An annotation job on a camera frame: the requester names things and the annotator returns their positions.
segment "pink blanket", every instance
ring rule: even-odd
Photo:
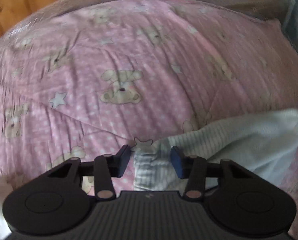
[[[72,156],[286,107],[298,107],[298,55],[278,21],[192,0],[99,4],[0,53],[0,174],[32,179]],[[133,179],[131,161],[116,191]]]

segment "bed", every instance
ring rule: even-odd
[[[278,20],[287,8],[60,0],[38,11],[0,38],[0,175],[31,180],[71,157],[298,108],[298,54]],[[130,162],[116,191],[132,190],[134,176]],[[92,183],[84,178],[87,193]],[[281,188],[298,207],[298,151]],[[298,240],[298,212],[290,233]]]

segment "pink bedding with teddy bears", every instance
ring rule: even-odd
[[[286,107],[298,107],[298,55],[278,21],[192,0],[103,3],[0,52],[0,175],[33,179],[73,156]],[[117,192],[133,188],[132,163]]]

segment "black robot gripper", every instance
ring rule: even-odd
[[[239,237],[265,238],[286,233],[294,220],[295,203],[281,189],[231,160],[208,163],[198,156],[184,156],[178,147],[171,149],[170,161],[177,176],[188,179],[182,196],[168,191],[123,191],[117,198],[111,177],[123,176],[130,156],[130,147],[124,145],[116,155],[102,155],[93,162],[81,163],[73,157],[12,192],[3,204],[3,215],[12,235],[21,235],[23,239],[61,236],[65,232],[83,231],[84,225],[93,228],[90,224],[93,219],[99,230],[105,231],[111,221],[114,228],[124,225],[132,235],[136,229],[128,227],[128,222],[137,223],[142,216],[161,220],[166,212],[169,219],[176,219],[175,216],[187,217],[187,221],[193,217],[199,219],[196,214],[190,215],[193,204],[197,204],[193,212],[200,210],[219,228]],[[94,196],[88,196],[81,189],[83,176],[94,177]],[[205,193],[206,178],[218,178],[218,186],[209,195]],[[172,202],[177,203],[175,208],[169,206]],[[150,203],[162,206],[155,210]],[[142,223],[142,227],[142,232],[162,230],[158,225]],[[162,238],[173,239],[179,226],[175,222],[166,227],[169,233]],[[148,233],[152,236],[148,239],[160,239],[158,233]],[[107,236],[103,233],[99,237],[96,233],[93,237],[82,237],[82,234],[79,239],[108,239],[110,234],[113,233],[108,231]],[[135,232],[133,236],[132,239],[142,238]]]

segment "striped cloth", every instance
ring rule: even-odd
[[[186,156],[197,155],[212,163],[231,159],[279,185],[298,147],[298,110],[227,118],[152,145],[141,144],[135,149],[135,190],[179,190],[182,194],[187,180],[178,179],[170,163],[173,146]],[[206,188],[216,185],[216,179],[206,181]]]

